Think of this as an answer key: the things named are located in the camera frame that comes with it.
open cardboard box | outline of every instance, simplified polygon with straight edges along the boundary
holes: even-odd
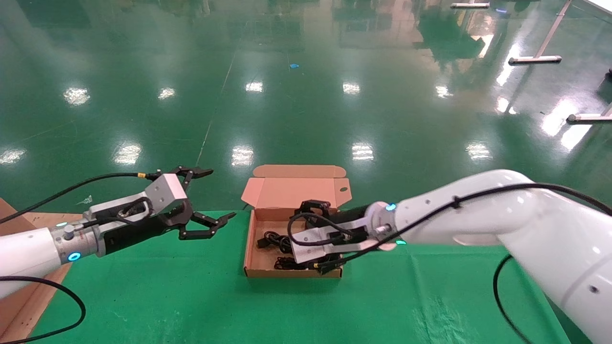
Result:
[[[275,270],[277,257],[291,256],[277,247],[259,249],[257,240],[266,231],[287,235],[287,223],[303,201],[328,201],[330,212],[351,200],[346,171],[332,165],[262,165],[253,171],[242,200],[253,206],[248,224],[244,273],[247,277],[342,277],[342,268],[319,275],[315,270]]]

green epoxy floor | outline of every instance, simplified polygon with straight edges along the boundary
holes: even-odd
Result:
[[[90,176],[197,164],[215,173],[195,207],[240,209],[255,166],[308,163],[347,170],[347,207],[495,168],[612,202],[610,128],[564,122],[612,101],[612,19],[577,0],[546,51],[561,64],[511,67],[564,0],[451,2],[2,0],[0,196],[19,209]]]

blue indicator light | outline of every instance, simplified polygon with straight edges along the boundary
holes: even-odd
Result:
[[[81,258],[81,254],[79,252],[72,252],[69,256],[68,256],[68,260],[69,261],[75,261],[77,259]]]

black cable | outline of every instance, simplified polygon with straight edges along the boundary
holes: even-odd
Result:
[[[19,217],[19,216],[21,216],[21,215],[23,215],[23,214],[25,214],[27,212],[31,212],[31,211],[35,210],[36,208],[41,207],[44,204],[47,204],[50,201],[53,201],[53,200],[59,198],[60,196],[63,196],[66,193],[69,193],[72,190],[78,189],[81,186],[83,186],[85,184],[89,184],[91,182],[95,182],[95,181],[99,181],[99,180],[107,179],[107,178],[115,178],[115,177],[139,177],[139,178],[146,178],[146,176],[148,176],[148,175],[146,175],[144,173],[108,173],[108,174],[103,174],[101,176],[85,179],[84,181],[82,181],[80,183],[77,183],[77,184],[75,184],[75,185],[73,185],[71,187],[68,187],[68,188],[66,188],[66,189],[56,193],[55,195],[48,197],[45,200],[42,200],[42,201],[40,201],[40,202],[38,202],[36,204],[33,204],[33,205],[27,207],[26,209],[20,210],[20,211],[14,213],[12,215],[4,217],[3,219],[0,220],[0,224],[2,224],[4,222],[7,222],[7,221],[11,221],[12,219],[14,219],[16,217]]]
[[[292,253],[291,241],[286,235],[280,235],[274,231],[267,231],[264,233],[264,237],[257,240],[257,247],[263,249],[267,246],[277,246],[282,253]]]
[[[470,195],[464,196],[464,197],[458,197],[458,196],[454,196],[453,197],[453,201],[436,208],[435,210],[429,212],[428,214],[426,214],[425,216],[421,217],[420,219],[416,220],[415,222],[412,222],[410,225],[402,228],[400,231],[397,231],[393,234],[391,234],[388,237],[385,237],[383,240],[379,241],[376,245],[371,246],[367,249],[361,250],[356,252],[355,254],[351,255],[351,256],[347,256],[345,258],[341,258],[338,260],[333,260],[333,261],[329,261],[326,263],[321,263],[318,264],[317,268],[321,268],[324,267],[325,271],[329,271],[330,269],[333,269],[335,267],[338,267],[348,261],[351,261],[355,258],[358,258],[368,252],[372,252],[377,250],[380,246],[382,246],[383,244],[388,243],[389,241],[395,239],[396,237],[406,233],[407,231],[413,229],[414,227],[420,225],[421,223],[429,220],[430,218],[440,214],[441,212],[453,208],[453,209],[458,209],[461,207],[461,203],[465,202],[465,201],[469,201],[469,200],[473,200],[475,198],[479,198],[479,197],[483,197],[483,196],[488,196],[488,195],[494,195],[496,193],[502,193],[502,192],[508,192],[508,191],[514,191],[514,190],[524,190],[524,189],[547,189],[547,190],[553,190],[553,191],[557,191],[557,192],[562,192],[562,193],[566,193],[568,195],[572,195],[580,200],[583,200],[591,205],[593,205],[594,207],[596,207],[597,209],[601,210],[602,212],[608,214],[608,215],[612,215],[612,208],[610,208],[609,206],[607,206],[606,204],[596,200],[593,197],[587,196],[581,192],[578,192],[574,189],[571,189],[569,187],[565,187],[563,185],[557,185],[557,184],[547,184],[547,183],[521,183],[521,184],[514,184],[514,185],[505,185],[505,186],[501,186],[501,187],[495,187],[493,189],[488,189],[488,190],[483,190],[480,192],[475,192],[472,193]],[[289,234],[289,238],[291,238],[292,241],[295,242],[295,240],[293,239],[291,232],[288,231]]]
[[[32,342],[34,340],[51,337],[52,335],[60,334],[62,332],[65,332],[67,330],[71,330],[71,329],[79,326],[83,322],[83,320],[85,319],[86,311],[85,311],[85,304],[83,303],[83,300],[81,300],[81,298],[78,297],[72,290],[66,288],[65,286],[63,286],[63,285],[61,285],[59,283],[56,283],[54,281],[47,280],[47,279],[40,279],[38,277],[30,277],[30,276],[0,276],[0,282],[3,282],[3,281],[36,282],[36,283],[46,284],[48,286],[52,286],[53,288],[61,290],[64,293],[66,293],[68,296],[72,297],[72,299],[81,308],[81,317],[76,321],[76,323],[74,323],[72,325],[69,325],[69,326],[66,326],[66,327],[63,327],[63,328],[61,328],[59,330],[47,332],[45,334],[35,335],[33,337],[30,337],[30,338],[24,338],[24,339],[19,339],[19,340],[12,340],[11,342],[4,342],[4,343],[0,343],[0,344],[20,344],[20,343],[27,343],[27,342]]]
[[[127,216],[129,216],[129,212],[130,210],[132,210],[132,208],[134,208],[136,205],[139,205],[140,203],[146,203],[147,207],[149,208],[149,211],[147,212],[147,214],[140,220],[138,221],[130,221],[127,219],[123,219],[122,217],[103,217],[101,219],[95,219],[95,220],[91,220],[85,223],[82,223],[83,225],[83,229],[90,227],[90,226],[94,226],[94,225],[103,225],[105,223],[110,223],[110,222],[122,222],[125,223],[126,225],[131,225],[131,226],[136,226],[138,225],[138,222],[141,222],[145,219],[148,219],[149,217],[151,217],[151,215],[153,215],[153,203],[151,202],[151,199],[146,197],[146,196],[142,196],[134,201],[131,201],[130,203],[126,204],[125,207],[123,208],[123,210],[119,211],[119,213],[123,213]]]
[[[325,222],[326,224],[328,224],[329,226],[331,226],[333,229],[347,235],[347,237],[351,237],[353,235],[353,233],[350,230],[346,230],[340,226],[338,226],[337,224],[335,224],[334,222],[332,222],[331,220],[329,220],[326,217],[323,217],[319,214],[315,214],[313,212],[301,212],[300,214],[296,214],[294,216],[292,216],[289,219],[289,223],[287,223],[287,235],[289,236],[289,238],[291,239],[291,241],[295,242],[296,244],[300,245],[300,246],[320,246],[320,245],[327,245],[327,244],[339,244],[341,242],[344,241],[344,237],[339,236],[339,237],[333,237],[330,239],[325,239],[325,240],[321,240],[321,241],[311,241],[311,242],[307,242],[307,241],[297,241],[294,237],[293,237],[293,233],[291,232],[291,227],[293,225],[293,223],[301,218],[305,218],[305,219],[318,219],[320,221]]]
[[[276,270],[306,270],[308,267],[306,264],[297,264],[293,257],[277,257],[276,263],[274,263],[274,269]]]
[[[533,344],[529,339],[527,339],[527,336],[525,336],[524,333],[522,333],[521,330],[518,329],[517,325],[512,322],[512,320],[510,320],[510,317],[506,313],[506,310],[504,310],[504,306],[502,306],[501,301],[499,300],[499,273],[501,272],[501,269],[504,267],[504,265],[506,265],[508,260],[511,260],[512,258],[513,257],[511,255],[505,256],[504,259],[499,262],[497,268],[495,269],[495,274],[493,274],[493,296],[495,297],[495,302],[498,305],[499,312],[504,317],[504,319],[506,319],[506,323],[508,323],[508,325],[514,330],[514,333],[516,333],[517,336],[521,337],[525,344]]]

black cable bundle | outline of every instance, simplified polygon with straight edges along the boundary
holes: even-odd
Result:
[[[277,257],[274,263],[276,270],[306,270],[306,265],[297,264],[293,257]]]
[[[293,253],[291,249],[291,240],[286,235],[280,235],[273,231],[267,231],[264,233],[264,237],[257,240],[257,247],[263,249],[270,245],[274,245],[280,249],[283,253]]]

